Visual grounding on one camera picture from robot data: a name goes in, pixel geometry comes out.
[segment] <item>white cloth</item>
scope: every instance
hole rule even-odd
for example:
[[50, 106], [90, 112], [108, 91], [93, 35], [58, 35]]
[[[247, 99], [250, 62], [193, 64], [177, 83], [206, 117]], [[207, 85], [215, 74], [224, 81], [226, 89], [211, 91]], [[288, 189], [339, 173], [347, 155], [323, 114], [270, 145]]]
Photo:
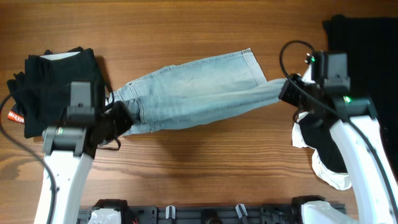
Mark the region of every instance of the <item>white cloth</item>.
[[[308, 70], [305, 72], [302, 80], [304, 82], [313, 82], [311, 80], [311, 67], [309, 67]], [[297, 121], [303, 119], [307, 114], [308, 112], [300, 113], [298, 115]], [[294, 147], [299, 147], [299, 148], [310, 147], [305, 143], [301, 133], [300, 125], [297, 123], [293, 125], [292, 142]], [[349, 189], [351, 187], [351, 179], [349, 178], [349, 175], [347, 173], [336, 173], [326, 168], [326, 166], [319, 158], [317, 149], [315, 148], [312, 149], [314, 149], [314, 153], [312, 154], [312, 169], [317, 175], [317, 177], [321, 178], [322, 180], [324, 180], [326, 183], [328, 183], [337, 190]]]

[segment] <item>red tag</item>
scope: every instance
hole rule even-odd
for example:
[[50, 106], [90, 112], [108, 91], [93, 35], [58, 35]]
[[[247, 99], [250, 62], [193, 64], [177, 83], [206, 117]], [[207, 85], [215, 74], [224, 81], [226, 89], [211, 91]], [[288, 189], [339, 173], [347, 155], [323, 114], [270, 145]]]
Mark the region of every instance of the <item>red tag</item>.
[[10, 113], [8, 113], [7, 118], [10, 119], [11, 121], [15, 121], [15, 122], [20, 123], [20, 124], [25, 124], [24, 117], [20, 116], [19, 114], [16, 114], [16, 113], [12, 112], [12, 111], [10, 111]]

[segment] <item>folded jeans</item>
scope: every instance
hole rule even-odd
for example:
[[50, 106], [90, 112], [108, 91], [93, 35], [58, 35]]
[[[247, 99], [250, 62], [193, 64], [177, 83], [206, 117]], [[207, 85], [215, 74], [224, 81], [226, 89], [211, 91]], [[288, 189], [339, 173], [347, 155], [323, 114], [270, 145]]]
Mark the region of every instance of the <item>folded jeans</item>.
[[134, 125], [125, 133], [183, 129], [279, 101], [285, 79], [268, 82], [250, 49], [171, 65], [114, 91]]

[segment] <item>black fabric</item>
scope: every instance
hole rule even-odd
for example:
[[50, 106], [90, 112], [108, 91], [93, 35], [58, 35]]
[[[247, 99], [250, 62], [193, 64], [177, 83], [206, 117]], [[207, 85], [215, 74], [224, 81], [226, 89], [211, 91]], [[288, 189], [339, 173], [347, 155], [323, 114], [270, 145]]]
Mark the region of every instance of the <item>black fabric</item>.
[[322, 163], [333, 172], [347, 173], [343, 157], [331, 138], [329, 128], [323, 124], [322, 120], [313, 114], [308, 114], [298, 124], [304, 142], [318, 150]]
[[[384, 150], [397, 175], [398, 99], [395, 90], [398, 82], [398, 18], [347, 18], [337, 15], [325, 21], [323, 27], [328, 35], [329, 50], [347, 53], [351, 91], [354, 94], [369, 94], [373, 99]], [[314, 134], [313, 131], [303, 133], [305, 142], [310, 141]], [[320, 156], [321, 161], [327, 168], [341, 169], [341, 161], [333, 158], [340, 154], [337, 147], [331, 138], [322, 138], [324, 141], [316, 147], [320, 155], [324, 154], [323, 158]]]
[[70, 103], [70, 83], [89, 80], [98, 93], [96, 108], [104, 108], [104, 81], [92, 49], [73, 49], [80, 53], [59, 60], [30, 55], [25, 73], [18, 73], [7, 85], [25, 118], [25, 138], [40, 136], [43, 130], [60, 119]]

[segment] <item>wooden tabletop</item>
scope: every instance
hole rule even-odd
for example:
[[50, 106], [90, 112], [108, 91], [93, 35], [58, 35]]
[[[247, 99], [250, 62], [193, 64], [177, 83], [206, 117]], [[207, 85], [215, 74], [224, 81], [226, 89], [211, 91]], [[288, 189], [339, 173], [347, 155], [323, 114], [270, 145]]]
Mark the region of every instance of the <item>wooden tabletop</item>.
[[[46, 49], [92, 48], [114, 89], [167, 65], [249, 47], [272, 80], [283, 77], [278, 54], [287, 41], [327, 49], [322, 21], [333, 15], [398, 16], [397, 1], [6, 2], [13, 4], [0, 4], [0, 97], [8, 94], [6, 80], [24, 71], [24, 59]], [[287, 51], [291, 72], [305, 71], [305, 52]], [[5, 128], [41, 153], [40, 138], [24, 139], [23, 125], [5, 118], [12, 104], [1, 116]], [[280, 102], [205, 126], [122, 138], [120, 151], [97, 151], [81, 206], [101, 198], [160, 207], [260, 205], [322, 195], [358, 217], [352, 189], [317, 178], [313, 151], [292, 147], [294, 111]], [[38, 162], [0, 136], [0, 223], [33, 222], [42, 175]]]

